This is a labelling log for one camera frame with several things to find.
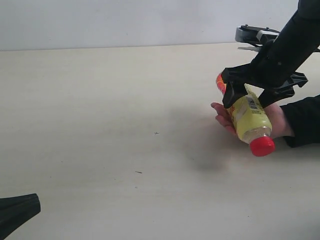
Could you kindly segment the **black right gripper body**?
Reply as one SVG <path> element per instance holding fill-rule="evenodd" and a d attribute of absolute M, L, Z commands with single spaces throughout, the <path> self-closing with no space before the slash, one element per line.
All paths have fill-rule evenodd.
<path fill-rule="evenodd" d="M 263 45 L 250 63 L 226 67 L 222 73 L 222 82 L 251 85 L 263 90 L 277 91 L 303 87 L 308 79 L 305 74 L 297 72 L 299 67 L 292 64 L 289 51 L 279 47 L 275 40 Z"/>

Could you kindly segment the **black sleeved forearm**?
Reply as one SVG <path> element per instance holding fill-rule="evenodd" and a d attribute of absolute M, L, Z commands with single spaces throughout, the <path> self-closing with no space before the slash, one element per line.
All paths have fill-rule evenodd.
<path fill-rule="evenodd" d="M 292 130 L 292 136 L 284 140 L 291 148 L 320 142 L 320 96 L 282 105 L 281 109 Z"/>

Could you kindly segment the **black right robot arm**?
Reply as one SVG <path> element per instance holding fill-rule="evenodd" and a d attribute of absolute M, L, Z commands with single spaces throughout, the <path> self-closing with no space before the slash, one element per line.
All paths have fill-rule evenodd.
<path fill-rule="evenodd" d="M 294 86 L 303 87 L 308 81 L 297 69 L 320 46 L 320 2 L 300 0 L 281 31 L 241 25 L 236 29 L 235 41 L 257 47 L 258 53 L 250 63 L 222 71 L 225 108 L 248 94 L 245 85 L 263 89 L 258 100 L 264 108 L 293 97 Z"/>

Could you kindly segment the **open human hand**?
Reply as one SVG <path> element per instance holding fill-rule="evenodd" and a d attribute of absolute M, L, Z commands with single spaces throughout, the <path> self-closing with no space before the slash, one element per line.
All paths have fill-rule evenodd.
<path fill-rule="evenodd" d="M 211 107 L 216 111 L 217 116 L 215 119 L 222 125 L 228 132 L 237 136 L 235 127 L 231 120 L 228 111 L 220 103 L 213 102 Z M 291 128 L 289 121 L 287 120 L 284 111 L 281 107 L 275 103 L 267 106 L 264 109 L 266 115 L 268 116 L 271 124 L 272 131 L 270 137 L 273 139 L 282 138 L 282 137 L 294 137 L 294 131 Z"/>

